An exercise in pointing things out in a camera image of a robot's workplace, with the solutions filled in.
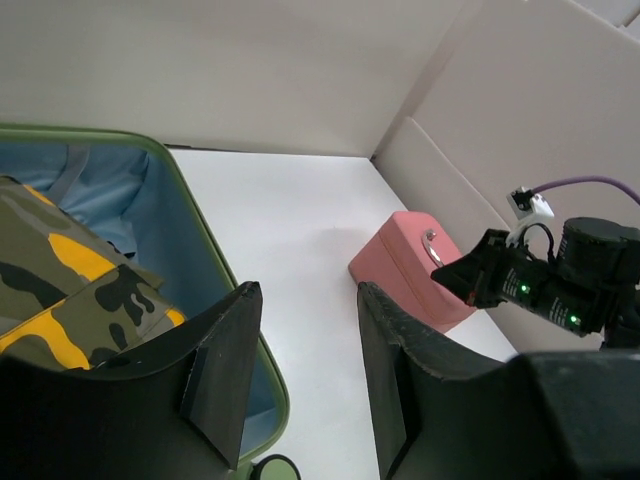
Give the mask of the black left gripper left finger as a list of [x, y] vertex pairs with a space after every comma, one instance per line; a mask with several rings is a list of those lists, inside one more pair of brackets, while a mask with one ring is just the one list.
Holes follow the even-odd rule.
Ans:
[[262, 309], [246, 282], [84, 371], [1, 360], [5, 479], [225, 479], [240, 446]]

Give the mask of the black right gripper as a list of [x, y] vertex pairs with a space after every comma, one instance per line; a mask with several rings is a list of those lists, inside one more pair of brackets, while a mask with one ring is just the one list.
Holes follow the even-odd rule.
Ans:
[[506, 302], [578, 336], [604, 330], [604, 294], [563, 278], [526, 248], [507, 246], [506, 238], [505, 231], [487, 230], [468, 254], [434, 270], [431, 279], [477, 308]]

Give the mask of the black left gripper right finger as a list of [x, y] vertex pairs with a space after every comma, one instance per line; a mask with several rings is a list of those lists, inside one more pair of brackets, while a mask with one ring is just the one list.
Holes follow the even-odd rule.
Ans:
[[357, 308], [384, 479], [635, 479], [639, 354], [500, 362], [402, 310], [375, 284]]

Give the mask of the pink jewelry box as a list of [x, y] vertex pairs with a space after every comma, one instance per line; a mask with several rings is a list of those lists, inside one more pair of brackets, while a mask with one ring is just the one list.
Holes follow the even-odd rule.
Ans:
[[431, 279], [461, 252], [431, 215], [397, 211], [381, 226], [348, 270], [355, 283], [373, 282], [409, 315], [445, 333], [475, 313]]

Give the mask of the camouflage clothing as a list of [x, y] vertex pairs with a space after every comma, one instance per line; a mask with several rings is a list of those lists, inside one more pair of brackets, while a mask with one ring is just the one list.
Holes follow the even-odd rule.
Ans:
[[163, 281], [29, 185], [1, 179], [1, 353], [98, 367], [185, 323]]

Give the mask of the green hard-shell suitcase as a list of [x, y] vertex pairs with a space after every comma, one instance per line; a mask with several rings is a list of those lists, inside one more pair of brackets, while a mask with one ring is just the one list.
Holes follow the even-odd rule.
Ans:
[[[149, 138], [5, 126], [4, 176], [31, 186], [160, 277], [160, 294], [185, 315], [185, 323], [243, 284], [230, 272], [170, 152]], [[299, 477], [289, 458], [267, 454], [288, 414], [282, 376], [259, 333], [239, 463], [225, 479]]]

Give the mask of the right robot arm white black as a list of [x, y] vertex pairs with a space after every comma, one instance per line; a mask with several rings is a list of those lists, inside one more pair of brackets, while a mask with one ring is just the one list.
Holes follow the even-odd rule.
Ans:
[[431, 278], [468, 306], [512, 303], [579, 337], [600, 333], [604, 349], [639, 345], [639, 231], [575, 217], [536, 258], [518, 235], [487, 230], [466, 255]]

